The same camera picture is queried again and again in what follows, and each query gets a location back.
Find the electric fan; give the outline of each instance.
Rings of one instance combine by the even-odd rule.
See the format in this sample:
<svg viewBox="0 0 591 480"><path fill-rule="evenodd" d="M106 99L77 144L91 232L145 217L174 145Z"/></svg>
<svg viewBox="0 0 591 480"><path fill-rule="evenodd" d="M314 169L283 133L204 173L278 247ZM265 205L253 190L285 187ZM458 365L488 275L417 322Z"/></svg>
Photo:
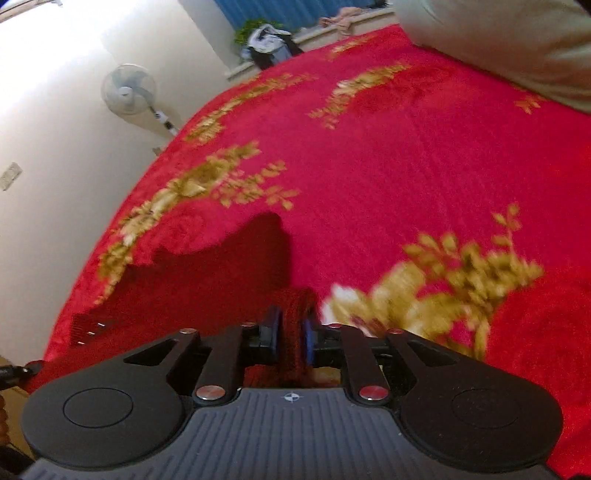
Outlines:
<svg viewBox="0 0 591 480"><path fill-rule="evenodd" d="M154 109L156 81L145 68L131 63L120 65L103 81L101 94L113 113L136 115L150 109L172 135L178 134L164 112Z"/></svg>

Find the metal screw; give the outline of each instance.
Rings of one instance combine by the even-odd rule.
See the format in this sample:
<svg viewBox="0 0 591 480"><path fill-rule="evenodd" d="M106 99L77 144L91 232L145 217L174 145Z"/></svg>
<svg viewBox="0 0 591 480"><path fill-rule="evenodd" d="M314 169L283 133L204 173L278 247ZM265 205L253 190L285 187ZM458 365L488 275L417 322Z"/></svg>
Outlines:
<svg viewBox="0 0 591 480"><path fill-rule="evenodd" d="M226 391L219 385L205 385L195 391L201 400L219 400L226 394Z"/></svg>
<svg viewBox="0 0 591 480"><path fill-rule="evenodd" d="M359 390L359 396L364 400L369 401L382 401L389 394L389 391L378 385L368 385Z"/></svg>

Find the red cloth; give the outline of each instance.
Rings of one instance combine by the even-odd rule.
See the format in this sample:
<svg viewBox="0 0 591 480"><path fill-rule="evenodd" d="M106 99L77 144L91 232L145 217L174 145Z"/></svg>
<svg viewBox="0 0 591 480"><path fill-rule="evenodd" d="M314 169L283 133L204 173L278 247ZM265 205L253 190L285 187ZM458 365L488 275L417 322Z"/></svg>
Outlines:
<svg viewBox="0 0 591 480"><path fill-rule="evenodd" d="M487 363L548 390L564 415L549 464L591 475L591 270L547 273L509 295L492 322Z"/></svg>
<svg viewBox="0 0 591 480"><path fill-rule="evenodd" d="M346 43L281 63L196 114L98 242L57 319L46 359L68 350L73 316L92 308L103 293L104 282L96 275L99 256L121 239L119 221L208 155L252 141L261 153L239 168L249 175L285 161L287 170L267 185L298 190L293 208L268 205L264 198L230 208L213 197L183 202L138 240L134 265L150 265L160 248L174 254L207 248L271 210L281 215L293 239L294 285L311 287L323 299L333 283L368 291L404 259L400 246L415 240L417 231L454 231L464 241L487 244L499 233L491 211L504 211L514 201L522 207L524 224L515 236L520 254L545 267L591 265L591 116L542 100L528 113L516 105L527 92L412 46L397 26L354 40L367 41L341 53L333 49ZM361 90L337 117L335 129L309 116L327 105L343 80L398 63L410 68ZM203 116L287 73L317 79L234 107L219 119L224 130L208 143L185 141Z"/></svg>
<svg viewBox="0 0 591 480"><path fill-rule="evenodd" d="M299 322L315 307L316 296L287 288L289 267L289 239L272 213L257 216L220 245L198 253L159 251L152 266L128 269L103 305L76 317L69 353L46 362L25 387L34 391L184 327L205 337L228 325L256 322L273 304L284 312L281 362L277 368L250 369L246 384L305 383ZM98 334L90 336L89 331Z"/></svg>

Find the fan blade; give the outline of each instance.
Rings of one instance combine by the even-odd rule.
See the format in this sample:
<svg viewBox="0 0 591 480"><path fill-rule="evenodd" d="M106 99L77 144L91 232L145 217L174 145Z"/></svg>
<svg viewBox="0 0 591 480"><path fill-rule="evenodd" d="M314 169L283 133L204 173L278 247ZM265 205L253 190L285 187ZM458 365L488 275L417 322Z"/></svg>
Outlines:
<svg viewBox="0 0 591 480"><path fill-rule="evenodd" d="M154 95L147 91L145 88L142 87L135 87L134 88L134 93L136 93L137 95L141 95L142 97L145 98L146 102L148 102L149 106L153 106L154 104Z"/></svg>
<svg viewBox="0 0 591 480"><path fill-rule="evenodd" d="M141 85L142 80L147 76L148 74L146 72L143 72L142 70L136 70L127 77L125 84L135 90Z"/></svg>
<svg viewBox="0 0 591 480"><path fill-rule="evenodd" d="M121 77L121 70L115 69L113 73L111 73L111 80L113 80L113 85L117 88L123 87L123 78Z"/></svg>

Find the white pillow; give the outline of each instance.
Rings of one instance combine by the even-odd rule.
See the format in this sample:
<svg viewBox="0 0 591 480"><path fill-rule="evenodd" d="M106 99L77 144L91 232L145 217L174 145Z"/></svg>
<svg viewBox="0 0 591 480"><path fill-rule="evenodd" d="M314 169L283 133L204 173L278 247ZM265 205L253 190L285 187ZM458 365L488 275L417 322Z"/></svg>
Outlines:
<svg viewBox="0 0 591 480"><path fill-rule="evenodd" d="M410 39L591 113L591 15L575 0L393 0Z"/></svg>

